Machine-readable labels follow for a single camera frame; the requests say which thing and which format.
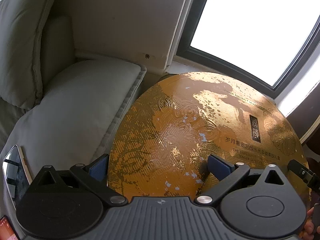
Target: sofa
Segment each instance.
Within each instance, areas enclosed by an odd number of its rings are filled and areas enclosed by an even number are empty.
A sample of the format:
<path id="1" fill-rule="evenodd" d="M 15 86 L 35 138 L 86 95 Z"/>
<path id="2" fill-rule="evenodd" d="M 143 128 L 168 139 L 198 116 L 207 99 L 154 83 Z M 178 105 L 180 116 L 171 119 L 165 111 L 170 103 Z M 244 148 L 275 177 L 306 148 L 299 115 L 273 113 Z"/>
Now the sofa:
<path id="1" fill-rule="evenodd" d="M 109 153 L 146 73 L 122 59 L 76 57 L 72 19 L 51 14 L 53 2 L 0 1 L 0 162 L 19 145 L 33 178 L 46 164 L 66 170 Z M 0 217 L 23 238 L 3 173 L 0 183 Z"/>

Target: triangular cutout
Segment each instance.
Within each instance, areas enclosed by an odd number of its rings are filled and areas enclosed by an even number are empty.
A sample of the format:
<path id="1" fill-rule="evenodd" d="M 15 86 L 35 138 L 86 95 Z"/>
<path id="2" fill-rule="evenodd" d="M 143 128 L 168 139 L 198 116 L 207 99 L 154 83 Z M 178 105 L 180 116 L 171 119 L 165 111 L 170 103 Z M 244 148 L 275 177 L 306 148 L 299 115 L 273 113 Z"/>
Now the triangular cutout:
<path id="1" fill-rule="evenodd" d="M 44 185 L 50 185 L 50 184 L 54 184 L 55 181 L 54 181 L 54 178 L 52 177 L 51 175 L 51 172 L 50 171 L 46 171 L 42 178 L 40 179 L 39 181 L 39 186 L 44 186 Z"/>
<path id="2" fill-rule="evenodd" d="M 266 183 L 283 185 L 283 181 L 280 179 L 276 171 L 269 171 L 269 174 L 265 180 Z"/>

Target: worn gold foil surface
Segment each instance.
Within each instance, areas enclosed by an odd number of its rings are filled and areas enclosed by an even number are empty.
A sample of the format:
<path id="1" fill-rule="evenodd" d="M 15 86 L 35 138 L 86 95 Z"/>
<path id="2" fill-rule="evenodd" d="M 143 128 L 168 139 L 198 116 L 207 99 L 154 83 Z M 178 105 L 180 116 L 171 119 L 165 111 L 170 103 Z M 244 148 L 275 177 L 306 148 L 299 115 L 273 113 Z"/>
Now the worn gold foil surface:
<path id="1" fill-rule="evenodd" d="M 252 132 L 250 116 L 258 122 L 261 142 Z M 278 165 L 307 204 L 308 188 L 287 170 L 291 159 L 308 164 L 285 117 L 252 87 L 207 72 L 172 76 L 136 100 L 113 142 L 108 186 L 129 200 L 133 196 L 194 199 L 218 183 L 207 170 L 211 153 L 256 169 Z"/>

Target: pillow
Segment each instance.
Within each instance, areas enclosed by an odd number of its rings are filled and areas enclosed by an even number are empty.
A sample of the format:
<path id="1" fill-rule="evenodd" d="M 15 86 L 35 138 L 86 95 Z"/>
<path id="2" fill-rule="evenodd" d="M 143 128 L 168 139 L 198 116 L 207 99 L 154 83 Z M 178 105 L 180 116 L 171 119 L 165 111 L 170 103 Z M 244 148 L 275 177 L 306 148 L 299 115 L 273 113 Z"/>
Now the pillow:
<path id="1" fill-rule="evenodd" d="M 0 2 L 0 97 L 31 109 L 42 98 L 40 41 L 54 0 Z"/>

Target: phone with red screen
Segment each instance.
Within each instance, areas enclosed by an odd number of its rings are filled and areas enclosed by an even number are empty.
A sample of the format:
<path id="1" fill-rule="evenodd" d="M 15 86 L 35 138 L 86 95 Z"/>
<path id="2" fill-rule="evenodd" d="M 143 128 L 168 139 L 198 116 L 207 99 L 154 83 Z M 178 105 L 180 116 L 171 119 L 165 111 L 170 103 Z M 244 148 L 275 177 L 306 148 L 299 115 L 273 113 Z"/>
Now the phone with red screen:
<path id="1" fill-rule="evenodd" d="M 0 240 L 19 240 L 6 216 L 0 219 Z"/>

